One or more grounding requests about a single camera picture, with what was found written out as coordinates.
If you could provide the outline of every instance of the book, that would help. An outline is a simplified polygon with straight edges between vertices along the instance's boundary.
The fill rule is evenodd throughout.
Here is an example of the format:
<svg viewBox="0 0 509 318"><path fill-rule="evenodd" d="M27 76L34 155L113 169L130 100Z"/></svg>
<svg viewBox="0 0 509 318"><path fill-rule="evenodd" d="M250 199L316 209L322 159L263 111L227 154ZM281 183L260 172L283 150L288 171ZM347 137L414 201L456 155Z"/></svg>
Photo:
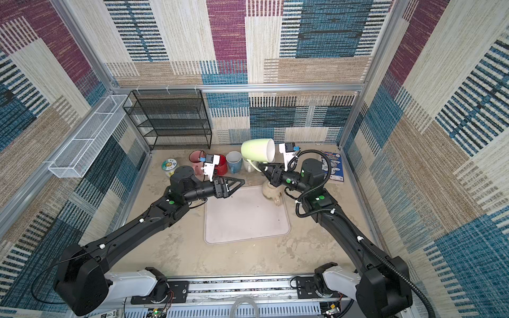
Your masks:
<svg viewBox="0 0 509 318"><path fill-rule="evenodd" d="M345 179L343 177L343 163L340 154L323 151L323 153L329 158L331 165L331 173L330 180L341 181L344 182ZM322 158L322 170L327 171L327 163L325 159Z"/></svg>

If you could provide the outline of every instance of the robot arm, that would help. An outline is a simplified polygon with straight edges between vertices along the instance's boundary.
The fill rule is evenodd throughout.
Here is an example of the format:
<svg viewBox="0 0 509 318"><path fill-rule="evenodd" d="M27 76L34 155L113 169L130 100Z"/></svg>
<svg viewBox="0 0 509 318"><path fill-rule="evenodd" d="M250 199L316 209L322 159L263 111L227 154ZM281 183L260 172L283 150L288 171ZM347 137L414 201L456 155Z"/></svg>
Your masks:
<svg viewBox="0 0 509 318"><path fill-rule="evenodd" d="M97 241L85 246L75 243L64 250L53 288L75 314L97 308L114 284L105 273L150 236L177 223L189 211L189 203L211 196L229 197L244 184L242 179L227 177L201 182L189 166L177 168L170 181L164 195L134 220ZM158 272L153 273L155 281Z"/></svg>
<svg viewBox="0 0 509 318"><path fill-rule="evenodd" d="M291 143L286 149L292 150L293 146ZM305 152L320 153L325 158L325 155L318 151ZM293 171L296 159L285 164L261 163L259 168L272 186L282 184L290 190L302 193L296 200L297 216L311 216L316 223L325 228L343 248L358 272L348 273L334 263L316 269L317 294L327 297L333 291L339 291L355 299L367 318L392 316L411 306L410 285L388 268L393 266L408 280L407 264L400 257L391 258L376 247L348 219L341 206L323 187L325 174L321 161L306 159L301 170L297 172ZM299 212L300 204L305 211L304 214Z"/></svg>

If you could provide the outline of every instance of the white mug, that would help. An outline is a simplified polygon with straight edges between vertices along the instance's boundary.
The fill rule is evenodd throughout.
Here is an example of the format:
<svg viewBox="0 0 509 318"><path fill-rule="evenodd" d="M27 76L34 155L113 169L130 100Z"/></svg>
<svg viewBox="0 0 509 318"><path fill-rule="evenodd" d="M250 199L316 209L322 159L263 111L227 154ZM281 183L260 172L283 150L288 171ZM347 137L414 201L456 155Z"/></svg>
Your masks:
<svg viewBox="0 0 509 318"><path fill-rule="evenodd" d="M251 139L242 143L240 152L242 157L249 162L272 162L276 153L274 140L272 138ZM256 170L262 172L258 167L252 165Z"/></svg>
<svg viewBox="0 0 509 318"><path fill-rule="evenodd" d="M258 166L257 161L252 161L251 163L247 161L245 158L242 158L242 165L244 166L244 169L246 169L247 172L255 171L256 170L255 167Z"/></svg>

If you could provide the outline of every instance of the light green mug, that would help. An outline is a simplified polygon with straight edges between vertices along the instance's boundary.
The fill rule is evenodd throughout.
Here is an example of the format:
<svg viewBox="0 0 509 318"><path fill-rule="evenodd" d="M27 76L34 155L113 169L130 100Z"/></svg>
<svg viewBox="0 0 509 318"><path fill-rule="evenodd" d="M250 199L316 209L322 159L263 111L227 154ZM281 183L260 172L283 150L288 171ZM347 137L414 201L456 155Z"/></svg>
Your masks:
<svg viewBox="0 0 509 318"><path fill-rule="evenodd" d="M276 146L272 138L251 139L242 143L240 152L256 170L262 172L253 164L253 161L272 162L276 154Z"/></svg>

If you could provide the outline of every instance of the blue mug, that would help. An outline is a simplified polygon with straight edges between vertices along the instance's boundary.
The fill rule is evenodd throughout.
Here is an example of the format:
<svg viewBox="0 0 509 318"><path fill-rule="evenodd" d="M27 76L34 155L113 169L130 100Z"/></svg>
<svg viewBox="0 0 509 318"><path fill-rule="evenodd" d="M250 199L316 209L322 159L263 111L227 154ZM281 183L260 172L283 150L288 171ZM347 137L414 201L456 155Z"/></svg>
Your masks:
<svg viewBox="0 0 509 318"><path fill-rule="evenodd" d="M226 162L230 172L237 174L242 168L242 154L238 151L231 151L226 155Z"/></svg>

